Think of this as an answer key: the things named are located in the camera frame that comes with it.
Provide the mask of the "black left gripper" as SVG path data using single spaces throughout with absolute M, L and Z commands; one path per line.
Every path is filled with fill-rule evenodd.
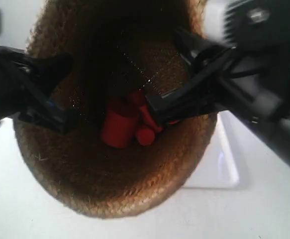
M 0 121 L 19 114 L 19 120 L 67 134 L 78 124 L 76 109 L 60 107 L 35 85 L 25 85 L 24 67 L 40 87 L 56 87 L 72 70 L 73 58 L 57 54 L 47 58 L 26 57 L 20 49 L 0 46 Z

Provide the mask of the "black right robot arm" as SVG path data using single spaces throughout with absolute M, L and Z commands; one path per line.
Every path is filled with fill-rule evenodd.
M 245 51 L 177 28 L 176 50 L 190 77 L 163 94 L 147 94 L 163 126 L 195 116 L 231 112 L 290 167 L 290 46 Z

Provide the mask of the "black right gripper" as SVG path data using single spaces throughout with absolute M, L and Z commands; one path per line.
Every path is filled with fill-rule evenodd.
M 224 110 L 248 120 L 281 118 L 278 52 L 209 47 L 208 41 L 182 27 L 174 30 L 173 41 L 196 81 L 162 95 L 145 95 L 159 126 Z

